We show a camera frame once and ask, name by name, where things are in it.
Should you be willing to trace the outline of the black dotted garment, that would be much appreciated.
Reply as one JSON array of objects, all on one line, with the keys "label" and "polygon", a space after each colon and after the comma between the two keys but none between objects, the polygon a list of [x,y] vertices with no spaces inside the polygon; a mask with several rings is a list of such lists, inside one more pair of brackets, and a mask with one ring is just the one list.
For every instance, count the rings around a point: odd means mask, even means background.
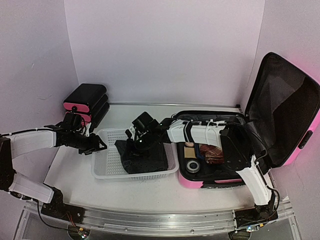
[{"label": "black dotted garment", "polygon": [[128,174],[162,172],[169,168],[163,144],[158,144],[144,153],[134,150],[133,144],[128,139],[116,140],[114,145],[120,155],[121,164]]}]

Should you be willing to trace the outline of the white plastic mesh basket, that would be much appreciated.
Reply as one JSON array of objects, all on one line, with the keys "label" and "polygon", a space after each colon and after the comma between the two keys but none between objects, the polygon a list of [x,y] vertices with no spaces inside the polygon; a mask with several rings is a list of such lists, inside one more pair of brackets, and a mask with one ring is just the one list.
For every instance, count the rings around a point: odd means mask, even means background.
[{"label": "white plastic mesh basket", "polygon": [[97,135],[107,149],[92,154],[91,174],[95,179],[107,182],[156,180],[179,169],[174,143],[159,143],[142,153],[134,149],[124,129],[105,128]]}]

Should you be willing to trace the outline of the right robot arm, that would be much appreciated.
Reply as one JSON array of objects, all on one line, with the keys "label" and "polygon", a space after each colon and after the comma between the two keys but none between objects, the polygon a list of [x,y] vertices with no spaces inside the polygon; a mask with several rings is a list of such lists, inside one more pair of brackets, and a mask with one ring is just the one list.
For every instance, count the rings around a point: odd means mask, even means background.
[{"label": "right robot arm", "polygon": [[239,228],[277,218],[280,194],[269,186],[263,169],[268,156],[264,140],[240,113],[185,110],[158,121],[143,112],[125,131],[123,161],[149,162],[161,157],[161,145],[175,144],[179,182],[193,189],[246,185],[254,206],[235,214]]}]

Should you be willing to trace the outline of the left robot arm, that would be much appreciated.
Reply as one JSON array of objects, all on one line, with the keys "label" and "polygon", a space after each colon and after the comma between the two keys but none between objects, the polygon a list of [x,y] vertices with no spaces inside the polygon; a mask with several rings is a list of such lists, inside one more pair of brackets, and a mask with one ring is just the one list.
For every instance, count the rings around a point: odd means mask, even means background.
[{"label": "left robot arm", "polygon": [[14,168],[14,160],[49,149],[69,147],[80,155],[107,149],[89,123],[78,114],[67,113],[57,124],[0,135],[0,189],[10,195],[39,204],[39,215],[79,224],[85,209],[65,203],[62,191],[36,181]]}]

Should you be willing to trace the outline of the pink hard-shell suitcase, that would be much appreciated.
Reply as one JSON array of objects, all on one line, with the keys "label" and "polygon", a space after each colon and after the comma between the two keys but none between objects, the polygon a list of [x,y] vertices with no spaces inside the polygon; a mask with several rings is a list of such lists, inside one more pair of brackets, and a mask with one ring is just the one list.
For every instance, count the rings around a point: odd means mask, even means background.
[{"label": "pink hard-shell suitcase", "polygon": [[244,113],[181,111],[179,117],[242,123],[262,156],[263,173],[292,163],[320,123],[320,85],[295,65],[270,52],[260,64]]}]

